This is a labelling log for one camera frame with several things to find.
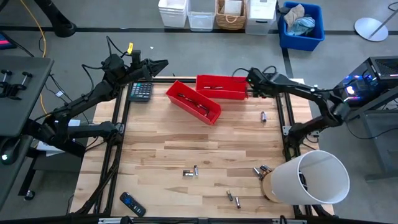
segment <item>black remote control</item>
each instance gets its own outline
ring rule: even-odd
[[[124,192],[120,195],[120,201],[123,202],[127,207],[129,207],[138,217],[143,217],[146,213],[146,209],[136,201],[129,193]]]
[[[130,93],[130,101],[147,102],[152,94],[152,83],[133,83]]]

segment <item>cloth in bin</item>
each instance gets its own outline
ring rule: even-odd
[[[308,35],[315,27],[315,19],[312,17],[303,17],[294,21],[291,30],[287,31],[288,35]]]
[[[287,24],[287,30],[290,30],[293,26],[293,23],[297,20],[304,17],[304,7],[301,4],[298,4],[296,7],[293,7],[285,16],[285,22]]]

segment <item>blue plastic crate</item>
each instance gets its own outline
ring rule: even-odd
[[[278,23],[280,39],[279,44],[280,47],[285,47],[289,49],[313,51],[321,41],[325,40],[322,10],[320,6],[317,6],[315,4],[305,4],[299,2],[285,2],[284,7],[293,8],[298,4],[301,4],[304,7],[305,14],[311,15],[311,17],[315,20],[315,27],[312,30],[313,37],[287,35],[287,24],[282,15]]]

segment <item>wooden tabletop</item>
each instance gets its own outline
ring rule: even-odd
[[[123,192],[129,192],[147,209],[146,217],[294,217],[291,205],[263,197],[252,170],[285,162],[275,99],[213,99],[222,112],[215,125],[208,126],[170,102],[165,95],[170,86],[155,83],[150,102],[130,105],[112,216],[135,216],[119,201]],[[296,122],[312,118],[307,100],[296,96],[291,100]],[[110,120],[113,108],[114,101],[100,103],[94,123]],[[260,122],[261,111],[268,115],[266,124]],[[310,150],[301,149],[302,153]],[[71,212],[78,210],[98,185],[104,150],[103,145],[86,153]],[[182,171],[194,165],[199,176],[183,177]],[[241,209],[228,200],[227,190],[239,197]],[[326,210],[333,213],[332,206]]]

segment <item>calculator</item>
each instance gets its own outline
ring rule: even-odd
[[[153,86],[152,83],[133,83],[129,101],[149,101]]]

